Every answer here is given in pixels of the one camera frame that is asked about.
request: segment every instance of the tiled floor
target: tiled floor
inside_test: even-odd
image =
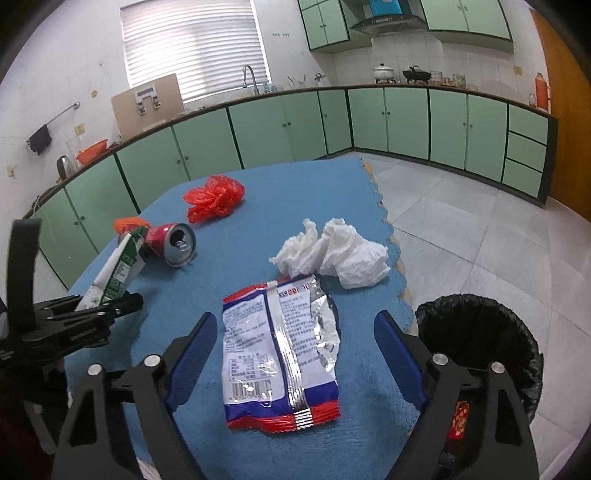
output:
[[[453,173],[360,155],[394,225],[413,308],[474,293],[512,309],[536,338],[544,386],[531,430],[544,472],[591,420],[591,223],[554,199],[540,209]]]

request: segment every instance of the barcode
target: barcode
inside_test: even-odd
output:
[[[127,263],[121,261],[119,262],[119,265],[117,265],[117,270],[115,270],[113,277],[121,283],[125,283],[125,279],[127,278],[127,275],[129,275],[130,270],[131,267]]]
[[[259,380],[256,382],[233,382],[232,397],[236,401],[247,398],[271,399],[271,380]]]

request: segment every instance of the orange plastic item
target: orange plastic item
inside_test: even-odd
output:
[[[535,77],[535,97],[538,107],[548,111],[548,84],[541,73]]]
[[[113,230],[117,235],[123,235],[127,232],[132,232],[139,226],[150,228],[151,225],[140,217],[117,218],[113,223]]]
[[[94,159],[100,157],[106,151],[107,140],[105,139],[95,143],[94,145],[86,148],[85,150],[80,150],[78,152],[78,155],[76,156],[76,160],[78,160],[82,165],[88,165],[89,163],[92,163]]]

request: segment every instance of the red soda can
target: red soda can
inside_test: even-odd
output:
[[[167,223],[148,230],[145,243],[171,267],[179,268],[195,256],[197,239],[186,223]]]

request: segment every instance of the black towel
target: black towel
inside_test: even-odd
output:
[[[49,135],[49,130],[47,129],[47,124],[43,125],[39,130],[31,135],[29,138],[29,146],[31,150],[33,150],[37,155],[41,155],[49,145],[51,144],[51,137]]]

